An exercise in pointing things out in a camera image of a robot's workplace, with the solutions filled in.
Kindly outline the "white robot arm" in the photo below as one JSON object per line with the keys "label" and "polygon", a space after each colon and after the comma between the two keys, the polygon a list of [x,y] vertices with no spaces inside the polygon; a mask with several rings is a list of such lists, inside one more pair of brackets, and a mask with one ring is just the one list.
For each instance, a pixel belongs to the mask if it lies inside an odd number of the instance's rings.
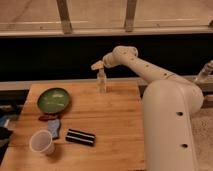
{"label": "white robot arm", "polygon": [[118,65],[147,82],[142,97],[146,171],[199,171],[190,116],[202,107],[201,88],[140,59],[133,46],[117,46],[91,66],[100,87],[106,85],[104,70]]}

